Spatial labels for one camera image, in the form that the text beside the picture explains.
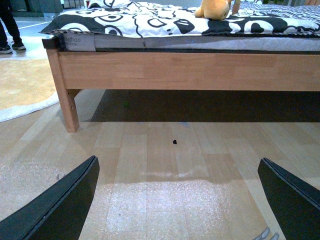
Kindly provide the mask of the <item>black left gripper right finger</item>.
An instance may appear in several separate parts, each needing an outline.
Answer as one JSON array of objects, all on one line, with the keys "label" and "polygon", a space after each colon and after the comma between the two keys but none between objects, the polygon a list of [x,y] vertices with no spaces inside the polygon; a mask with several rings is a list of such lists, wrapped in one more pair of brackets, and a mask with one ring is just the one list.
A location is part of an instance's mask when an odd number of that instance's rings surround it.
[{"label": "black left gripper right finger", "polygon": [[320,190],[264,157],[258,175],[267,202],[287,240],[320,238]]}]

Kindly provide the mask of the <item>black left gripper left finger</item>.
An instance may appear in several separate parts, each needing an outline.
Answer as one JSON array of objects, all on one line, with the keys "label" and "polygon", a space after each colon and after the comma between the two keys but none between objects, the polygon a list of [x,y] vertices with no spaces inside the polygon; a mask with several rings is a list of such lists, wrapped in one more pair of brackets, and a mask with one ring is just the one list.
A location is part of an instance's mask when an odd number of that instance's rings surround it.
[{"label": "black left gripper left finger", "polygon": [[94,199],[100,172],[91,156],[0,222],[2,240],[77,240]]}]

